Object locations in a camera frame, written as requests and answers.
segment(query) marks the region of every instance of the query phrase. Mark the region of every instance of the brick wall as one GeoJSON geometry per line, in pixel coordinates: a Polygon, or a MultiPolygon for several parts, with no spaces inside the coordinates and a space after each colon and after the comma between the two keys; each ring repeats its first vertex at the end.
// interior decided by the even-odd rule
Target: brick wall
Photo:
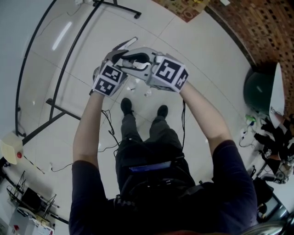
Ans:
{"type": "Polygon", "coordinates": [[[244,44],[254,70],[270,73],[281,63],[285,114],[294,113],[294,0],[230,0],[209,7],[244,44]]]}

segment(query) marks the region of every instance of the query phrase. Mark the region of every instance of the black metal stand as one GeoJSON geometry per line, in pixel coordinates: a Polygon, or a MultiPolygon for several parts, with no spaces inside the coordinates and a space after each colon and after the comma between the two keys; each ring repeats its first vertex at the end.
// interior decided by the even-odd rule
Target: black metal stand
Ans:
{"type": "MultiPolygon", "coordinates": [[[[98,4],[101,1],[100,0],[93,0],[93,2],[94,2],[93,6],[96,6],[96,4],[98,4]]],[[[125,6],[118,5],[118,1],[117,0],[113,0],[113,3],[103,2],[103,4],[108,5],[108,6],[114,6],[114,7],[117,7],[117,8],[123,9],[123,10],[126,10],[126,11],[130,11],[132,13],[135,13],[135,16],[134,16],[135,19],[138,19],[141,16],[141,14],[142,14],[139,11],[135,11],[135,10],[130,9],[130,8],[127,8],[125,6]]]]}
{"type": "MultiPolygon", "coordinates": [[[[61,83],[61,80],[62,80],[62,77],[63,77],[63,74],[65,72],[65,68],[68,64],[68,61],[69,61],[69,58],[82,34],[82,32],[84,31],[85,27],[87,26],[88,22],[91,20],[91,18],[93,17],[93,15],[95,14],[95,12],[97,11],[97,9],[100,7],[100,5],[103,3],[103,4],[106,4],[108,6],[114,6],[114,7],[117,7],[117,8],[120,8],[120,9],[123,9],[123,10],[126,10],[126,11],[130,11],[132,13],[135,13],[135,16],[134,18],[135,19],[138,19],[141,15],[141,12],[139,11],[135,11],[135,10],[132,10],[130,8],[127,8],[127,7],[124,7],[124,6],[120,6],[118,5],[117,3],[117,0],[113,0],[113,3],[108,3],[108,2],[104,2],[104,0],[94,0],[94,9],[92,10],[92,12],[90,13],[90,15],[88,16],[88,18],[86,19],[85,23],[83,24],[82,28],[80,29],[78,35],[76,36],[69,52],[68,52],[68,55],[66,57],[66,60],[63,64],[63,67],[61,69],[61,72],[60,72],[60,75],[59,75],[59,78],[58,78],[58,82],[56,84],[56,88],[55,88],[55,92],[54,92],[54,96],[53,96],[53,99],[48,99],[46,101],[47,104],[49,104],[51,106],[51,110],[50,110],[50,116],[49,116],[49,120],[44,123],[43,125],[41,125],[40,127],[38,127],[36,130],[34,130],[32,133],[26,135],[26,133],[21,133],[18,131],[18,112],[21,110],[21,108],[19,107],[19,93],[20,93],[20,87],[21,87],[21,82],[22,82],[22,78],[23,78],[23,71],[24,71],[24,67],[26,65],[26,61],[27,61],[27,57],[28,57],[28,54],[30,52],[30,49],[31,49],[31,46],[33,44],[33,41],[35,39],[35,36],[42,24],[42,22],[44,21],[45,17],[47,16],[48,12],[50,11],[50,9],[53,7],[53,5],[55,4],[56,0],[53,0],[51,2],[51,4],[49,5],[49,7],[47,8],[47,10],[45,11],[45,13],[43,14],[40,22],[38,23],[33,35],[32,35],[32,38],[28,44],[28,47],[27,47],[27,50],[26,50],[26,53],[25,53],[25,56],[24,56],[24,59],[23,59],[23,64],[22,64],[22,67],[21,67],[21,71],[20,71],[20,74],[19,74],[19,79],[18,79],[18,84],[17,84],[17,94],[16,94],[16,103],[15,103],[15,134],[17,136],[21,136],[21,137],[24,137],[23,138],[23,145],[25,145],[26,143],[28,143],[32,138],[34,138],[37,134],[39,134],[42,130],[44,130],[46,127],[48,127],[49,125],[51,125],[53,122],[55,122],[56,120],[58,120],[59,118],[61,118],[63,115],[67,114],[67,115],[70,115],[71,117],[77,119],[77,120],[81,120],[80,117],[78,117],[77,115],[74,115],[73,113],[57,106],[55,104],[56,102],[56,98],[57,98],[57,94],[58,94],[58,90],[59,90],[59,86],[60,86],[60,83],[61,83]],[[53,117],[53,112],[54,112],[54,108],[58,109],[61,111],[60,114],[56,115],[55,117],[53,117]]],[[[6,166],[9,166],[9,164],[7,164],[7,161],[4,157],[2,157],[0,159],[0,176],[3,176],[5,179],[7,179],[12,185],[14,185],[14,183],[8,178],[8,176],[6,176],[3,172],[2,172],[2,167],[6,167],[6,166]]],[[[60,221],[68,224],[68,221],[64,220],[64,219],[61,219],[59,218],[58,216],[56,215],[53,215],[51,214],[52,217],[54,218],[57,218],[59,219],[60,221]]]]}

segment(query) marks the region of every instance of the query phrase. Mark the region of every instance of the metal rod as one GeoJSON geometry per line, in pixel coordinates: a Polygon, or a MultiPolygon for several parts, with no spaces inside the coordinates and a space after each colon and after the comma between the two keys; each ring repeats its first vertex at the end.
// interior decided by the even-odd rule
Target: metal rod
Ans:
{"type": "MultiPolygon", "coordinates": [[[[46,103],[47,103],[48,105],[53,106],[53,105],[52,105],[52,99],[47,99],[47,100],[46,100],[46,103]]],[[[62,112],[64,112],[64,113],[66,113],[67,115],[69,115],[69,116],[71,116],[71,117],[73,117],[73,118],[75,118],[75,119],[77,119],[77,120],[79,120],[79,121],[81,120],[81,118],[80,118],[79,116],[74,115],[73,113],[71,113],[71,112],[69,112],[69,111],[66,111],[65,109],[59,107],[58,105],[54,105],[54,108],[56,108],[56,109],[58,109],[58,110],[60,110],[60,111],[62,111],[62,112]]]]}
{"type": "Polygon", "coordinates": [[[65,112],[61,112],[58,115],[56,115],[54,118],[49,120],[48,122],[44,123],[42,126],[38,127],[36,130],[34,130],[32,133],[28,134],[27,137],[23,138],[23,145],[28,143],[32,138],[34,138],[37,134],[39,134],[42,130],[44,130],[46,127],[48,127],[50,124],[61,118],[65,112]]]}
{"type": "Polygon", "coordinates": [[[53,217],[53,218],[55,218],[55,219],[58,219],[59,221],[65,223],[65,224],[69,224],[69,222],[68,222],[67,220],[65,220],[65,219],[63,219],[63,218],[60,218],[58,215],[52,214],[51,212],[49,212],[49,213],[50,213],[50,216],[51,216],[51,217],[53,217]]]}
{"type": "MultiPolygon", "coordinates": [[[[96,4],[99,4],[101,3],[102,0],[94,0],[94,5],[95,6],[96,4]]],[[[136,13],[138,16],[140,16],[142,13],[139,12],[139,11],[135,11],[133,9],[130,9],[130,8],[127,8],[125,6],[121,6],[121,5],[118,5],[117,4],[117,1],[113,1],[114,3],[111,3],[111,2],[103,2],[103,4],[105,5],[108,5],[108,6],[114,6],[114,7],[117,7],[117,8],[120,8],[120,9],[123,9],[123,10],[126,10],[126,11],[130,11],[132,13],[136,13]]]]}
{"type": "Polygon", "coordinates": [[[58,82],[56,84],[56,88],[55,88],[55,91],[54,91],[54,96],[53,96],[53,101],[52,101],[52,106],[51,106],[51,110],[50,110],[50,116],[49,116],[49,120],[52,119],[53,117],[53,111],[54,111],[54,106],[55,106],[55,103],[56,103],[56,98],[57,98],[57,94],[58,94],[58,90],[59,90],[59,86],[60,86],[60,83],[61,83],[61,80],[62,80],[62,77],[63,77],[63,74],[64,74],[64,71],[65,71],[65,68],[68,64],[68,61],[69,61],[69,58],[80,38],[80,36],[82,35],[84,29],[86,28],[87,24],[89,23],[89,21],[91,20],[91,18],[93,17],[93,15],[95,14],[95,12],[97,11],[97,9],[101,6],[102,2],[104,0],[101,0],[95,7],[94,9],[92,10],[92,12],[90,13],[90,15],[88,16],[88,18],[86,19],[86,21],[84,22],[82,28],[79,30],[79,33],[78,35],[75,37],[74,39],[74,42],[71,46],[71,48],[69,49],[69,52],[68,52],[68,55],[66,56],[66,59],[64,61],[64,64],[63,64],[63,67],[61,69],[61,72],[60,72],[60,75],[59,75],[59,78],[58,78],[58,82]]]}
{"type": "Polygon", "coordinates": [[[19,131],[18,131],[18,134],[19,134],[21,137],[26,137],[26,136],[27,136],[26,133],[21,133],[21,132],[19,132],[19,131]]]}
{"type": "Polygon", "coordinates": [[[17,112],[19,110],[18,108],[18,100],[19,100],[19,91],[20,91],[20,85],[22,83],[22,78],[23,78],[23,71],[24,71],[24,67],[26,65],[26,62],[27,62],[27,58],[28,58],[28,54],[29,54],[29,51],[31,50],[31,47],[32,47],[32,44],[33,44],[33,41],[36,37],[36,34],[41,26],[41,24],[43,23],[45,17],[47,16],[48,12],[51,10],[51,8],[53,7],[53,5],[55,4],[57,0],[53,0],[51,2],[51,4],[49,5],[49,7],[47,8],[47,10],[45,11],[45,13],[43,14],[42,18],[40,19],[32,37],[31,37],[31,40],[28,44],[28,47],[27,47],[27,50],[26,50],[26,53],[24,55],[24,58],[23,58],[23,64],[22,64],[22,67],[20,69],[20,73],[19,73],[19,78],[18,78],[18,84],[17,84],[17,96],[16,96],[16,101],[15,101],[15,133],[16,135],[18,136],[18,115],[17,115],[17,112]]]}
{"type": "Polygon", "coordinates": [[[14,188],[16,188],[17,191],[19,191],[21,194],[23,194],[23,191],[20,188],[17,188],[17,185],[2,171],[2,169],[0,169],[0,176],[2,178],[6,179],[14,188]]]}

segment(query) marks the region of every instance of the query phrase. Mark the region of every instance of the white tile floor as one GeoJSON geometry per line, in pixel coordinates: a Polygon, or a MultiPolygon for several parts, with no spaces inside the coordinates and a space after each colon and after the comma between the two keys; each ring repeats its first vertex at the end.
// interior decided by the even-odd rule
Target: white tile floor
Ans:
{"type": "MultiPolygon", "coordinates": [[[[56,12],[49,15],[52,21],[46,21],[48,26],[42,28],[44,31],[34,42],[28,58],[20,97],[23,110],[20,123],[27,133],[48,120],[50,106],[44,102],[53,97],[68,48],[92,10],[92,6],[83,4],[72,15],[77,10],[71,5],[72,1],[60,1],[64,4],[54,8],[56,12]],[[74,22],[73,26],[58,48],[52,51],[57,35],[68,21],[74,22]]],[[[247,108],[243,101],[243,83],[250,66],[229,35],[206,12],[185,23],[150,0],[121,0],[120,4],[142,11],[142,16],[136,20],[133,14],[111,7],[104,7],[96,13],[71,57],[59,89],[57,104],[81,116],[89,98],[94,69],[113,47],[137,36],[139,41],[132,48],[152,47],[171,54],[187,65],[191,74],[189,81],[222,113],[234,139],[238,141],[240,129],[245,126],[243,118],[247,108]]],[[[111,98],[105,98],[103,104],[103,109],[110,109],[117,139],[121,140],[123,114],[120,102],[124,97],[133,101],[138,130],[144,140],[148,138],[151,121],[162,104],[169,107],[167,121],[182,139],[181,97],[176,93],[154,89],[152,96],[145,97],[149,88],[142,81],[137,83],[134,91],[128,89],[128,85],[134,82],[134,78],[129,78],[120,91],[111,98]]],[[[47,197],[57,194],[56,204],[61,206],[57,213],[65,219],[69,217],[71,203],[71,168],[56,173],[49,169],[50,163],[57,170],[72,162],[72,145],[78,124],[76,119],[63,116],[25,146],[25,155],[45,174],[24,159],[8,169],[15,181],[18,174],[26,169],[30,179],[28,185],[47,197]]],[[[102,116],[99,150],[115,145],[108,133],[109,129],[108,122],[102,116]]],[[[109,198],[119,193],[114,150],[108,149],[98,154],[101,177],[109,198]]],[[[251,156],[252,151],[251,147],[240,149],[247,167],[255,160],[251,156]]],[[[184,153],[195,181],[210,180],[213,166],[208,144],[188,109],[184,153]]]]}

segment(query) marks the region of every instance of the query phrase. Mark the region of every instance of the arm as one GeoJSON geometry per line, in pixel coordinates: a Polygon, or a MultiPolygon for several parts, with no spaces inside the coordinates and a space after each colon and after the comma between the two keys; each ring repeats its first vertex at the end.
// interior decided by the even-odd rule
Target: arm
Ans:
{"type": "Polygon", "coordinates": [[[232,139],[224,118],[189,82],[186,82],[180,95],[187,103],[201,130],[206,136],[211,155],[213,155],[215,148],[221,142],[232,139]]]}
{"type": "Polygon", "coordinates": [[[89,98],[73,141],[73,162],[82,160],[98,168],[100,118],[104,96],[93,92],[89,98]]]}
{"type": "Polygon", "coordinates": [[[221,232],[238,233],[256,218],[257,202],[252,179],[244,167],[228,126],[216,108],[190,83],[181,96],[206,136],[214,165],[214,185],[221,192],[215,198],[217,227],[221,232]]]}
{"type": "Polygon", "coordinates": [[[94,234],[104,224],[96,213],[107,213],[107,199],[98,170],[100,117],[104,96],[93,92],[73,141],[73,192],[70,234],[94,234]]]}

